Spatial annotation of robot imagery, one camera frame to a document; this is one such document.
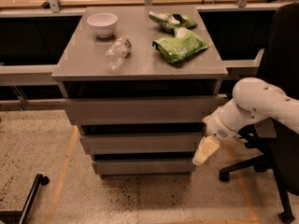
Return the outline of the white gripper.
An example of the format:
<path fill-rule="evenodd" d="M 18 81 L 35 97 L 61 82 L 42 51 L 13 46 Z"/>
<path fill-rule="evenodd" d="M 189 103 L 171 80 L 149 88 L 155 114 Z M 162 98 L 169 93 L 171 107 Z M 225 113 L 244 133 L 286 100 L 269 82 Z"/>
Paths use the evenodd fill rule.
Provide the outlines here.
<path fill-rule="evenodd" d="M 192 159 L 196 166 L 202 165 L 220 147 L 220 141 L 235 136 L 239 130 L 239 117 L 229 112 L 216 110 L 203 118 L 203 122 L 206 136 L 201 139 Z"/>

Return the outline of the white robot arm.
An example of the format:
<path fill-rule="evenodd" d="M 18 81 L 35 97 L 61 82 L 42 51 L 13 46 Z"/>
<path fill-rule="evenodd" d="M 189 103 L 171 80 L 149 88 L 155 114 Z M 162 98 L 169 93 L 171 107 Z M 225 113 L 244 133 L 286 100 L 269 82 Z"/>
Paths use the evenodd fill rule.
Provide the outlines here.
<path fill-rule="evenodd" d="M 233 98 L 203 118 L 206 130 L 192 162 L 203 164 L 221 142 L 235 136 L 243 127 L 268 118 L 299 133 L 299 101 L 261 79 L 247 77 L 239 80 L 233 88 Z"/>

